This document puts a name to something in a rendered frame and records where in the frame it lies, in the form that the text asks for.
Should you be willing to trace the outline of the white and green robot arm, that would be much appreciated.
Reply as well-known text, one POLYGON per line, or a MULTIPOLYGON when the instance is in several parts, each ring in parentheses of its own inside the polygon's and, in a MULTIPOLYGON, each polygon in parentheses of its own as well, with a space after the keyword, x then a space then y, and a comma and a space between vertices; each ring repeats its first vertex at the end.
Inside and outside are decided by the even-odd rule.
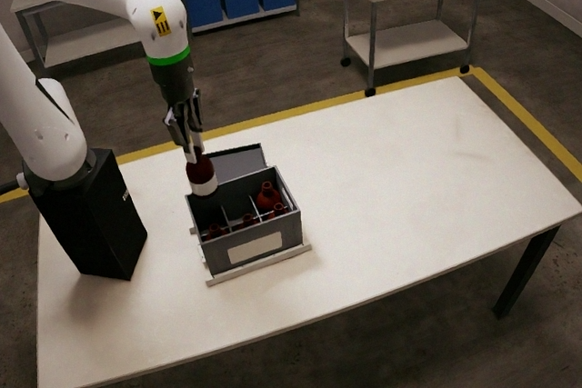
MULTIPOLYGON (((144 46, 157 84, 179 85, 194 73, 186 34, 186 10, 180 0, 55 1, 128 19, 144 46)), ((95 153, 86 147, 63 86, 53 79, 37 80, 1 24, 0 122, 24 158, 23 172, 16 180, 0 185, 0 195, 17 188, 30 188, 35 197, 47 188, 69 190, 95 172, 95 153)))

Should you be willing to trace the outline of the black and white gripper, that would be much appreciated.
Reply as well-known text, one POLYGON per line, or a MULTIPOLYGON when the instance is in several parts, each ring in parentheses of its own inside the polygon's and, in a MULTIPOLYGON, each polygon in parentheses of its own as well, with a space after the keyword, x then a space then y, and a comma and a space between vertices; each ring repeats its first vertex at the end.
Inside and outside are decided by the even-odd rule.
POLYGON ((169 112, 162 122, 166 125, 175 145, 183 147, 186 161, 195 164, 196 156, 190 142, 188 126, 193 145, 198 146, 204 153, 205 147, 201 136, 203 128, 200 128, 204 123, 201 90, 194 87, 192 76, 179 85, 159 85, 159 87, 169 112))

